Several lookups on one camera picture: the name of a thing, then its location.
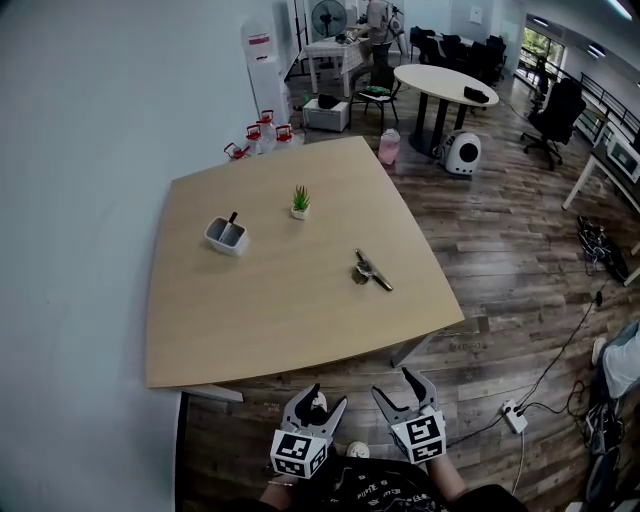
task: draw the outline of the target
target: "table leg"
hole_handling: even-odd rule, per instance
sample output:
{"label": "table leg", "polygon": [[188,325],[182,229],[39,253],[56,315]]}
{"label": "table leg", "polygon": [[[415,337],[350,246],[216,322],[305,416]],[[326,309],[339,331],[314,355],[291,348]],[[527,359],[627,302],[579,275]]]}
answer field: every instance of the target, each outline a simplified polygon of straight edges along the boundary
{"label": "table leg", "polygon": [[562,208],[564,210],[569,208],[569,205],[571,204],[571,201],[573,201],[573,198],[576,197],[576,194],[578,193],[578,191],[589,179],[589,176],[591,176],[591,172],[593,171],[593,168],[595,167],[595,165],[596,165],[596,159],[592,156],[591,158],[589,158],[587,165],[585,165],[584,171],[582,171],[582,174],[578,178],[578,181],[576,181],[576,184],[573,186],[573,190],[569,194],[569,197],[567,197],[567,200],[562,205]]}
{"label": "table leg", "polygon": [[311,90],[313,94],[318,94],[318,77],[316,76],[315,59],[309,55],[309,73],[311,73]]}
{"label": "table leg", "polygon": [[220,400],[221,402],[244,402],[244,397],[239,391],[232,391],[231,389],[216,386],[214,384],[206,384],[204,386],[188,386],[182,388],[185,393],[192,395],[204,396],[205,398],[212,398],[213,400]]}
{"label": "table leg", "polygon": [[416,127],[413,133],[409,135],[409,144],[418,153],[423,155],[429,154],[428,141],[424,140],[424,118],[427,114],[427,102],[429,96],[425,93],[420,94],[420,105],[418,106],[418,117],[416,117]]}
{"label": "table leg", "polygon": [[467,113],[467,106],[460,105],[458,109],[458,117],[456,117],[456,125],[454,126],[454,130],[460,130],[462,128],[462,124],[464,123],[464,116]]}
{"label": "table leg", "polygon": [[434,150],[440,145],[440,138],[442,137],[442,129],[444,128],[444,120],[447,116],[447,108],[449,108],[449,102],[447,100],[440,100],[440,107],[438,108],[438,117],[436,118],[436,127],[433,130],[433,136],[431,137],[431,149],[429,153],[433,156]]}
{"label": "table leg", "polygon": [[425,93],[420,94],[420,105],[418,106],[418,117],[416,118],[416,129],[413,131],[415,135],[422,136],[424,130],[424,116],[427,114],[427,102],[429,96]]}
{"label": "table leg", "polygon": [[436,333],[432,332],[431,334],[427,334],[424,338],[416,338],[415,340],[407,341],[391,358],[391,366],[393,366],[394,368],[400,366],[405,359],[407,359],[418,349],[418,347],[420,347],[423,343],[429,343],[435,335]]}
{"label": "table leg", "polygon": [[351,73],[349,71],[346,71],[345,73],[342,74],[342,82],[343,82],[343,86],[344,86],[344,97],[348,98],[349,96],[351,96],[351,87],[349,85],[349,79],[351,78]]}

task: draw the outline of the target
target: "metal tool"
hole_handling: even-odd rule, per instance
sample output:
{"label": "metal tool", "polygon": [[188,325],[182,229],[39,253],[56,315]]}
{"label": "metal tool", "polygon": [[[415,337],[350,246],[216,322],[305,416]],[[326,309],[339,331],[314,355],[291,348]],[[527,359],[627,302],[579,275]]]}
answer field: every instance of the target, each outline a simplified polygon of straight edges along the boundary
{"label": "metal tool", "polygon": [[347,407],[343,396],[331,412],[313,407],[320,384],[309,386],[285,406],[280,429],[271,444],[271,463],[276,473],[311,478],[329,456],[333,433]]}
{"label": "metal tool", "polygon": [[420,372],[402,368],[418,399],[418,407],[398,407],[377,387],[371,389],[396,446],[412,464],[421,464],[446,453],[445,421],[438,409],[438,395],[433,383]]}
{"label": "metal tool", "polygon": [[320,384],[309,386],[294,396],[284,408],[281,429],[286,432],[300,433],[313,437],[322,437],[333,441],[333,433],[342,419],[342,414],[347,408],[347,397],[343,396],[327,413],[326,419],[322,423],[311,423],[311,407],[313,401],[318,396]]}
{"label": "metal tool", "polygon": [[356,263],[356,266],[351,272],[351,278],[356,283],[365,284],[369,279],[373,279],[388,292],[393,290],[393,286],[389,284],[373,263],[371,263],[371,260],[365,256],[362,250],[356,249],[356,256],[358,257],[358,263]]}
{"label": "metal tool", "polygon": [[434,411],[438,410],[438,394],[433,383],[420,372],[407,370],[404,366],[402,367],[402,373],[404,373],[404,378],[407,379],[418,398],[417,409],[411,409],[408,406],[397,407],[382,390],[375,386],[371,388],[373,398],[390,425],[397,425],[398,423],[419,418],[423,416],[428,406],[431,406]]}

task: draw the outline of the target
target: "electric fan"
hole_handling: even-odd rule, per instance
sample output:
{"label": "electric fan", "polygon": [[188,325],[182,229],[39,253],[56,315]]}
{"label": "electric fan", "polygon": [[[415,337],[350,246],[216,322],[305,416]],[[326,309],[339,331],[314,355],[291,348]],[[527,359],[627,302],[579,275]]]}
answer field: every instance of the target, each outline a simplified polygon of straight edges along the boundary
{"label": "electric fan", "polygon": [[311,23],[324,37],[337,36],[347,26],[347,11],[336,0],[322,0],[311,13]]}

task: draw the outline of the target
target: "power strip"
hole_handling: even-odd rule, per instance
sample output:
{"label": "power strip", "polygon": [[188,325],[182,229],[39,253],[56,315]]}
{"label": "power strip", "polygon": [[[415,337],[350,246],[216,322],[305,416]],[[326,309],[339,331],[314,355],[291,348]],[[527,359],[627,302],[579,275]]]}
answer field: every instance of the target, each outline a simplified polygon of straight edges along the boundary
{"label": "power strip", "polygon": [[504,418],[511,426],[511,429],[516,434],[520,434],[527,426],[527,418],[525,418],[522,413],[518,415],[515,409],[516,403],[513,400],[509,400],[502,404],[502,414],[504,415]]}

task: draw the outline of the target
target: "round table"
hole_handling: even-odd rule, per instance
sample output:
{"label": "round table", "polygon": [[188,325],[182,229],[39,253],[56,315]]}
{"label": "round table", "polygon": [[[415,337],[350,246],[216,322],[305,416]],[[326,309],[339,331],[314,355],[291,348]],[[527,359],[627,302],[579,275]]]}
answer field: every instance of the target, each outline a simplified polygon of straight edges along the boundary
{"label": "round table", "polygon": [[[427,156],[433,156],[434,149],[440,144],[449,102],[460,104],[455,124],[456,130],[462,128],[468,105],[472,107],[490,107],[498,103],[498,95],[491,87],[452,69],[426,66],[424,64],[407,64],[406,66],[398,66],[395,69],[395,75],[400,82],[421,92],[416,128],[409,136],[409,144],[413,149]],[[489,101],[478,103],[466,98],[464,95],[465,87],[482,91],[489,97]],[[440,99],[440,107],[438,108],[438,117],[433,131],[425,131],[424,116],[430,95]]]}

